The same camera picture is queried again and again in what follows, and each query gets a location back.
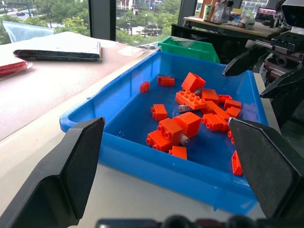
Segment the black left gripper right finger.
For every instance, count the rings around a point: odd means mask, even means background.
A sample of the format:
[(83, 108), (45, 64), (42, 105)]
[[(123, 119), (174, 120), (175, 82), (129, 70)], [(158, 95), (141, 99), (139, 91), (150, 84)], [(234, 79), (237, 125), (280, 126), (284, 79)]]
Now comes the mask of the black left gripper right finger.
[(230, 118), (228, 125), (243, 170), (265, 219), (265, 228), (304, 226), (304, 158), (275, 129)]

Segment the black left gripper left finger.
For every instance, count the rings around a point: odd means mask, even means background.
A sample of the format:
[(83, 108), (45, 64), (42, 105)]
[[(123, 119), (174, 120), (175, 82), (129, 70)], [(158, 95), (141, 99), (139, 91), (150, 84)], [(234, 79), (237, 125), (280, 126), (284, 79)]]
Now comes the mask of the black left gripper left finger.
[(0, 217), (2, 228), (67, 228), (83, 217), (105, 119), (80, 122), (33, 169)]

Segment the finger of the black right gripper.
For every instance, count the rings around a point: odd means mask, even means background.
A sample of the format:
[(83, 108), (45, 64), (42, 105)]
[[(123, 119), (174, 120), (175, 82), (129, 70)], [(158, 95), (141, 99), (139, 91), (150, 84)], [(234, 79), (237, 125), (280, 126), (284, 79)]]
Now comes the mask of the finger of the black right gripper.
[(255, 45), (232, 59), (225, 67), (223, 76), (238, 76), (247, 70), (259, 73), (271, 54), (271, 48)]
[(274, 99), (279, 95), (286, 95), (297, 89), (304, 88), (304, 68), (293, 69), (273, 81), (261, 94), (261, 98)]

